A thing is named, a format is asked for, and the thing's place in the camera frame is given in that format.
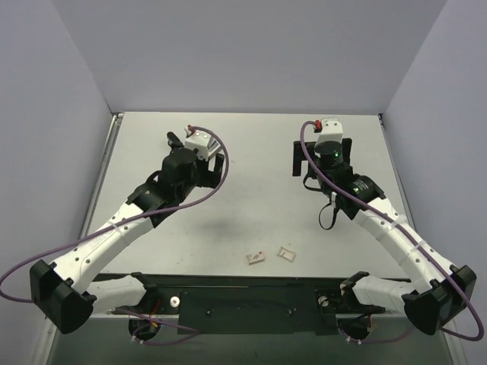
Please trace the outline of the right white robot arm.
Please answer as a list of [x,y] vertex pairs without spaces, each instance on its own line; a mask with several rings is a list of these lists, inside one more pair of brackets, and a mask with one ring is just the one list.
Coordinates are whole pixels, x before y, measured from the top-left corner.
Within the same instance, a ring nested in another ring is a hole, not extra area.
[[406,281],[378,278],[359,271],[339,287],[340,302],[349,311],[389,310],[406,316],[426,335],[434,335],[468,308],[477,276],[468,265],[458,266],[438,254],[399,214],[384,191],[350,166],[352,141],[293,143],[293,176],[315,179],[315,190],[329,199],[333,212],[343,212],[391,255]]

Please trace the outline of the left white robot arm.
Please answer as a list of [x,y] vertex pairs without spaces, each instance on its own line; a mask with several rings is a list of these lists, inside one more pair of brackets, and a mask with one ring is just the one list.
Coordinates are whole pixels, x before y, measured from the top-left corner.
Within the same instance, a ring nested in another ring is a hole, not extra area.
[[186,202],[194,188],[216,193],[228,175],[224,142],[203,127],[186,127],[184,141],[167,135],[170,153],[113,216],[97,231],[82,238],[64,255],[30,268],[33,303],[62,333],[79,329],[107,309],[132,306],[148,313],[157,302],[154,287],[140,274],[108,281],[96,277],[124,249],[158,227],[173,213],[202,203]]

